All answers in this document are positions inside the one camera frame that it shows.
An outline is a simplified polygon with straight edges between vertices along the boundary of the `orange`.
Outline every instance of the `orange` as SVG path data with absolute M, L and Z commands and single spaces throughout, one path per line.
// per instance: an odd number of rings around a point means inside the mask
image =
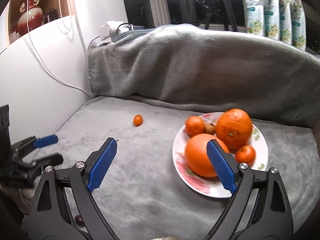
M 207 143 L 208 141 L 216 139 L 225 152 L 229 152 L 227 146 L 217 137 L 202 133 L 193 136 L 186 145 L 184 156 L 187 166 L 196 174 L 203 177 L 216 177 L 215 172 L 208 156 L 207 156 Z
M 246 163 L 249 166 L 251 166 L 254 163 L 255 159 L 256 159 L 256 150 L 250 145 L 242 146 L 236 152 L 236 161 L 238 163 Z
M 204 121 L 199 116 L 190 116 L 186 120 L 186 132 L 190 136 L 204 132 Z
M 216 134 L 228 148 L 239 149 L 246 145 L 252 132 L 249 115 L 241 109 L 231 109 L 220 116 Z
M 140 114 L 137 114 L 137 115 L 133 118 L 133 124 L 134 124 L 135 126 L 141 125 L 142 122 L 143 122 L 143 118 L 142 118 L 142 115 L 140 115 Z

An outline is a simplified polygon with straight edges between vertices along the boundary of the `floral plate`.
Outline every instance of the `floral plate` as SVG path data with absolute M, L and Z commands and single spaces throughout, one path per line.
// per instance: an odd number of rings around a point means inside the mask
M 200 115 L 206 123 L 216 124 L 222 112 L 208 113 Z M 229 198 L 231 197 L 230 191 L 224 189 L 218 178 L 204 179 L 193 173 L 186 165 L 184 158 L 184 149 L 189 136 L 183 126 L 177 133 L 172 147 L 173 163 L 177 173 L 181 179 L 193 190 L 200 194 L 215 197 L 215 198 Z M 248 142 L 256 150 L 256 159 L 251 166 L 253 170 L 265 171 L 268 165 L 268 147 L 266 140 L 261 132 L 253 125 L 252 134 Z

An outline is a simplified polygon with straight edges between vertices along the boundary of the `blue gripper pad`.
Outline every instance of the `blue gripper pad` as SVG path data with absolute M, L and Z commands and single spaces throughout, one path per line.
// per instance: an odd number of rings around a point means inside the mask
M 33 147 L 42 148 L 57 142 L 58 142 L 58 136 L 53 134 L 53 135 L 36 139 L 35 142 L 33 143 Z
M 207 143 L 207 156 L 213 165 L 223 187 L 233 194 L 237 186 L 235 174 L 212 141 Z
M 95 188 L 100 187 L 104 176 L 106 175 L 113 159 L 116 156 L 116 153 L 117 141 L 115 139 L 112 139 L 90 171 L 87 189 L 91 193 Z

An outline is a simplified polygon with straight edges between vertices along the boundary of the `white pouch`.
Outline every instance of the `white pouch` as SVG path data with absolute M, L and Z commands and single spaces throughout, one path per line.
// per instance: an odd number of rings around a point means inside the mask
M 292 45 L 306 50 L 306 16 L 301 0 L 291 0 Z
M 247 33 L 263 36 L 263 0 L 243 0 Z
M 289 45 L 292 43 L 290 2 L 291 0 L 279 0 L 280 40 Z
M 265 36 L 279 40 L 279 0 L 264 0 Z

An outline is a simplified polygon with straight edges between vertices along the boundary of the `gray velvet cloth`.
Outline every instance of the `gray velvet cloth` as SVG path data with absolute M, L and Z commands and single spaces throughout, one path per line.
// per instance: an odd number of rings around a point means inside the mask
M 149 100 L 161 105 L 161 102 Z M 132 125 L 136 114 L 144 123 Z M 93 196 L 120 239 L 147 240 L 176 235 L 203 239 L 228 199 L 209 198 L 189 188 L 172 161 L 176 133 L 190 115 L 199 114 L 111 97 L 82 106 L 56 133 L 59 142 L 43 148 L 36 158 L 60 152 L 60 168 L 85 161 L 108 137 L 119 140 L 117 155 Z M 320 197 L 320 162 L 309 128 L 254 122 L 266 139 L 269 167 L 277 167 L 292 208 L 295 231 Z M 68 198 L 78 214 L 71 191 Z M 249 219 L 253 199 L 239 229 Z
M 320 61 L 253 34 L 165 25 L 123 34 L 89 54 L 98 95 L 132 94 L 208 112 L 312 128 L 320 116 Z

